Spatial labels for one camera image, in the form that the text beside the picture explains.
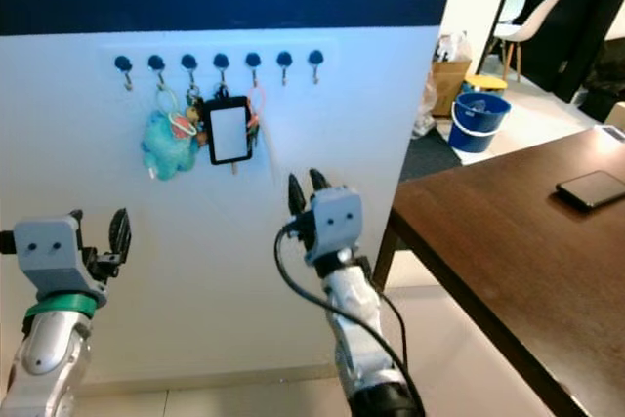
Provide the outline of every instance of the plush toy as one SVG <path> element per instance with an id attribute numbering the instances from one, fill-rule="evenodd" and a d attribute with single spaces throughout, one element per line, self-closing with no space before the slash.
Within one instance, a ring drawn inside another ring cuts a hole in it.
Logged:
<path id="1" fill-rule="evenodd" d="M 146 132 L 141 143 L 144 165 L 152 177 L 166 181 L 179 171 L 188 171 L 195 164 L 196 132 L 186 118 L 180 114 L 173 118 L 160 111 L 154 112 L 147 121 Z"/>

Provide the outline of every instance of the black cable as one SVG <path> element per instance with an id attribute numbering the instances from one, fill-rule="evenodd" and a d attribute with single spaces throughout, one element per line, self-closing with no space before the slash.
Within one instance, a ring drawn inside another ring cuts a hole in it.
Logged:
<path id="1" fill-rule="evenodd" d="M 391 308 L 391 310 L 393 310 L 393 313 L 395 314 L 395 317 L 397 318 L 397 322 L 399 323 L 399 328 L 401 329 L 401 348 L 402 348 L 401 354 L 403 357 L 403 364 L 405 365 L 406 369 L 408 369 L 408 341 L 406 339 L 406 336 L 407 336 L 406 325 L 403 322 L 403 316 L 401 316 L 401 313 L 399 312 L 395 304 L 391 301 L 391 299 L 387 297 L 382 291 L 382 289 L 379 288 L 371 280 L 373 276 L 373 271 L 371 270 L 371 265 L 369 264 L 369 261 L 367 260 L 367 258 L 365 257 L 357 258 L 356 263 L 364 271 L 364 277 L 367 279 L 367 282 L 369 283 L 371 288 L 373 288 L 373 290 L 375 290 L 376 293 L 382 298 L 382 300 L 386 302 L 386 304 Z"/>
<path id="2" fill-rule="evenodd" d="M 403 322 L 403 317 L 401 317 L 401 313 L 399 312 L 395 304 L 391 301 L 391 299 L 387 297 L 384 294 L 384 292 L 382 292 L 382 290 L 377 288 L 375 285 L 371 284 L 371 286 L 378 293 L 378 295 L 380 295 L 380 298 L 382 298 L 382 300 L 384 300 L 386 304 L 389 305 L 389 308 L 393 310 L 393 313 L 395 314 L 397 321 L 399 322 L 399 328 L 401 328 L 401 347 L 402 347 L 403 366 L 405 366 L 407 370 L 408 369 L 408 341 L 406 339 L 406 324 L 405 322 Z"/>
<path id="3" fill-rule="evenodd" d="M 380 334 L 378 334 L 371 326 L 369 326 L 367 323 L 365 323 L 358 317 L 344 310 L 341 310 L 340 308 L 335 307 L 334 305 L 326 302 L 322 298 L 317 297 L 313 293 L 309 292 L 308 290 L 298 285 L 295 282 L 295 280 L 291 278 L 291 276 L 286 271 L 284 264 L 282 263 L 282 256 L 280 253 L 282 239 L 284 238 L 284 235 L 286 233 L 287 233 L 287 230 L 285 228 L 282 228 L 278 232 L 277 236 L 275 237 L 275 243 L 273 244 L 273 256 L 275 257 L 275 265 L 277 266 L 277 269 L 280 272 L 282 279 L 286 282 L 286 284 L 289 286 L 291 290 L 293 290 L 303 299 L 317 305 L 318 307 L 322 307 L 324 310 L 333 312 L 334 314 L 339 314 L 340 316 L 353 322 L 354 324 L 357 324 L 362 329 L 367 331 L 371 335 L 371 337 L 373 337 L 373 339 L 375 339 L 376 342 L 380 344 L 380 347 L 382 347 L 382 349 L 384 349 L 384 351 L 391 357 L 396 367 L 399 369 L 399 371 L 403 375 L 403 379 L 406 381 L 406 386 L 408 387 L 408 391 L 410 392 L 410 396 L 412 397 L 412 400 L 414 401 L 415 405 L 418 407 L 418 410 L 423 415 L 425 415 L 425 409 L 423 407 L 423 402 L 421 401 L 421 397 L 419 396 L 419 392 L 417 391 L 417 387 L 412 381 L 412 378 L 410 377 L 408 370 L 406 369 L 404 364 L 401 362 L 401 359 L 397 356 L 393 348 L 389 345 L 389 343 L 382 336 L 380 336 Z"/>

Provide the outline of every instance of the blue trash bin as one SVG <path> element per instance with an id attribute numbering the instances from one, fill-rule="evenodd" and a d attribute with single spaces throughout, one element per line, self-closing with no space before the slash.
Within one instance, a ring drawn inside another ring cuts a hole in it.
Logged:
<path id="1" fill-rule="evenodd" d="M 484 111 L 468 106 L 476 101 L 485 102 Z M 458 95 L 451 107 L 453 126 L 449 134 L 449 144 L 471 153 L 485 151 L 499 130 L 501 121 L 511 109 L 507 101 L 490 93 L 470 92 Z"/>

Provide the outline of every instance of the cardboard box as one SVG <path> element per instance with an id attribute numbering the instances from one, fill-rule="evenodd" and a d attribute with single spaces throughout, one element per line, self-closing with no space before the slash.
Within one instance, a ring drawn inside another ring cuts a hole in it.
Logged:
<path id="1" fill-rule="evenodd" d="M 625 130 L 625 102 L 618 102 L 609 112 L 605 124 Z"/>
<path id="2" fill-rule="evenodd" d="M 432 63 L 432 78 L 437 87 L 437 104 L 432 110 L 432 116 L 449 117 L 451 115 L 451 104 L 460 92 L 470 65 L 471 61 Z"/>

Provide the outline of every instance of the smartphone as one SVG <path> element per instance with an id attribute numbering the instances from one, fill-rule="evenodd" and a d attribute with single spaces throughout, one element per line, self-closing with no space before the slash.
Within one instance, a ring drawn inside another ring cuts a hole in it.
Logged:
<path id="1" fill-rule="evenodd" d="M 625 183 L 605 171 L 595 171 L 556 185 L 558 194 L 578 206 L 590 210 L 625 196 Z"/>

